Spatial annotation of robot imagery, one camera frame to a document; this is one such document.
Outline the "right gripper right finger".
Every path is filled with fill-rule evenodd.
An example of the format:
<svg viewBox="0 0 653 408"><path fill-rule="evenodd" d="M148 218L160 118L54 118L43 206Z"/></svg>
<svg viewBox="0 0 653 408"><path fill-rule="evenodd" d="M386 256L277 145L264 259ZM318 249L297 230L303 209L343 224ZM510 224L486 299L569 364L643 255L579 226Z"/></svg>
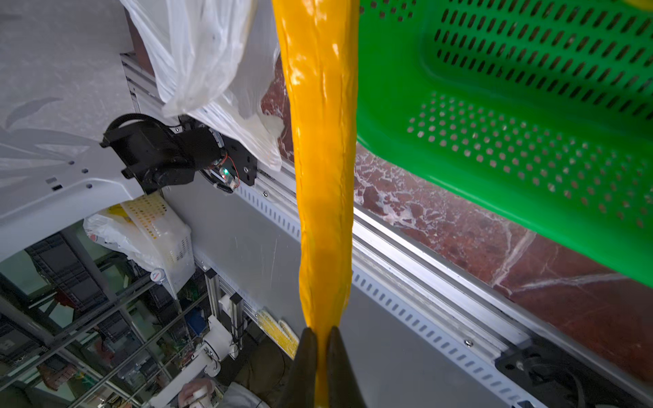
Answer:
<svg viewBox="0 0 653 408"><path fill-rule="evenodd" d="M331 408L366 408L340 329L334 326L326 351L328 403Z"/></svg>

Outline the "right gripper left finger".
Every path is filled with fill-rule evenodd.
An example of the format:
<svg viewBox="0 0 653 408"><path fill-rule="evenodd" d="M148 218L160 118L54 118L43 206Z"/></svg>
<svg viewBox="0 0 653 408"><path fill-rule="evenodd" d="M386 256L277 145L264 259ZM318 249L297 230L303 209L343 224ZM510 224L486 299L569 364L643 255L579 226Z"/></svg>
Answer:
<svg viewBox="0 0 653 408"><path fill-rule="evenodd" d="M317 336L307 327L302 332L278 407L313 408L315 406L317 350Z"/></svg>

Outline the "green perforated plastic basket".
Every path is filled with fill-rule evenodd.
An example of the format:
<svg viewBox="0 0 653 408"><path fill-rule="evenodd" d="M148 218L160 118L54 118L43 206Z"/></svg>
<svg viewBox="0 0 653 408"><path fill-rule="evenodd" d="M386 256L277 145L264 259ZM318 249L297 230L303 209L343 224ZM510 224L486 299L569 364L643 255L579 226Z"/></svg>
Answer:
<svg viewBox="0 0 653 408"><path fill-rule="evenodd" d="M652 5L364 1L359 142L652 283Z"/></svg>

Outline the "white printed plastic bag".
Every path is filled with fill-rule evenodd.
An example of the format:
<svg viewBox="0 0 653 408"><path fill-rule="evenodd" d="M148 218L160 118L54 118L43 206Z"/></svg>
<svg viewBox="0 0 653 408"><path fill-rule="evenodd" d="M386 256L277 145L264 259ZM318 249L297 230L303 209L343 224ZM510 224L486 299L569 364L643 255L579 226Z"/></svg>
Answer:
<svg viewBox="0 0 653 408"><path fill-rule="evenodd" d="M280 45L270 1L125 1L149 55L163 115L187 115L282 166L283 120L261 102Z"/></svg>

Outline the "orange-yellow single banana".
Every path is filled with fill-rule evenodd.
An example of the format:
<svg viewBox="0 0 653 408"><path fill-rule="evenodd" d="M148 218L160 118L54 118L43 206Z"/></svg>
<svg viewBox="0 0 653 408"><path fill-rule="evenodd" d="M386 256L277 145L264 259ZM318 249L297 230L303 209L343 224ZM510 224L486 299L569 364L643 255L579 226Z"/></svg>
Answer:
<svg viewBox="0 0 653 408"><path fill-rule="evenodd" d="M309 406L348 406L350 400L337 391L330 339L352 282L360 4L275 1L273 8L291 108L299 297L316 335Z"/></svg>

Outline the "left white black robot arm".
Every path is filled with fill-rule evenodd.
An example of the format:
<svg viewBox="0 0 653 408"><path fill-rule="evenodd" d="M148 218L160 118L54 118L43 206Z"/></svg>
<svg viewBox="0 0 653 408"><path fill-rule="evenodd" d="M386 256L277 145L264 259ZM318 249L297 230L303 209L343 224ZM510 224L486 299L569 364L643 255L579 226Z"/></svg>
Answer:
<svg viewBox="0 0 653 408"><path fill-rule="evenodd" d="M100 144L1 195L1 258L107 207L187 185L223 156L207 127L176 134L154 117L122 115L108 126Z"/></svg>

